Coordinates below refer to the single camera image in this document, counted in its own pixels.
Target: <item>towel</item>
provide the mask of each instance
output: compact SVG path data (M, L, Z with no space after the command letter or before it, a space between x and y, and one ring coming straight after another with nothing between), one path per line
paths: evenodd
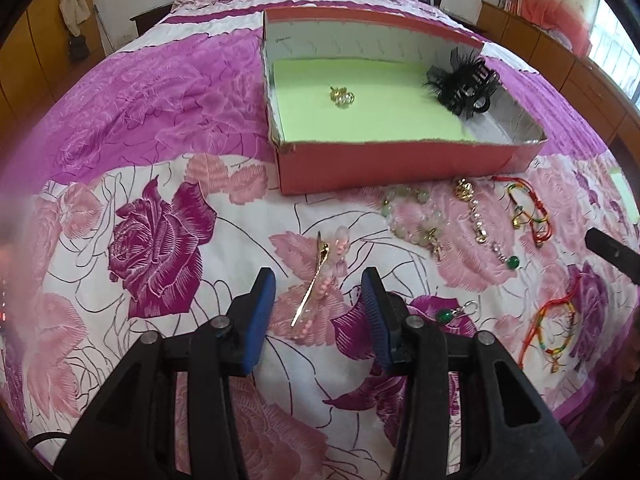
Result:
M65 20L66 28L76 38L80 36L78 25L84 22L90 15L88 5L85 0L60 0L60 12Z

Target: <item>red shoebox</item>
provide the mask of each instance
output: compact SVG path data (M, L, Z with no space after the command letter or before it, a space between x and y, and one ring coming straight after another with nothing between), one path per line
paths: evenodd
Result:
M287 142L278 110L275 60L316 57L418 62L411 58L411 52L418 51L425 72L432 65L452 72L450 53L456 48L460 54L476 56L482 43L427 20L370 10L267 10L263 61L281 192L296 195L525 171L546 137L503 86L492 96L488 112L463 121L473 141Z

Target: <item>wooden wardrobe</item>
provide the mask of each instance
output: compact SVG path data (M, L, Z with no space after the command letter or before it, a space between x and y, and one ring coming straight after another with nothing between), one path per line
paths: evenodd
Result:
M104 58L94 3L80 25L90 55L69 58L60 0L33 0L0 49L0 160L86 72Z

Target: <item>black feather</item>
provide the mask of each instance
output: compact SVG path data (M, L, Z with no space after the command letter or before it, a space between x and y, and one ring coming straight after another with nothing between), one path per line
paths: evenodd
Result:
M438 97L438 101L460 116L465 112L467 119L474 113L484 113L491 106L491 95L500 85L500 76L484 64L484 59L473 55L460 54L456 47L451 51L453 72L432 66L427 72L427 83Z

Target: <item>wooden dresser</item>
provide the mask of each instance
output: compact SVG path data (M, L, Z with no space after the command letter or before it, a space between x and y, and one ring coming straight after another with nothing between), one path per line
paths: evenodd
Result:
M60 0L33 0L0 48L0 158L51 106L104 58L92 0L80 25L90 55L69 58Z
M591 60L579 58L540 28L482 2L478 27L485 36L537 69L607 145L620 138L640 164L640 112Z

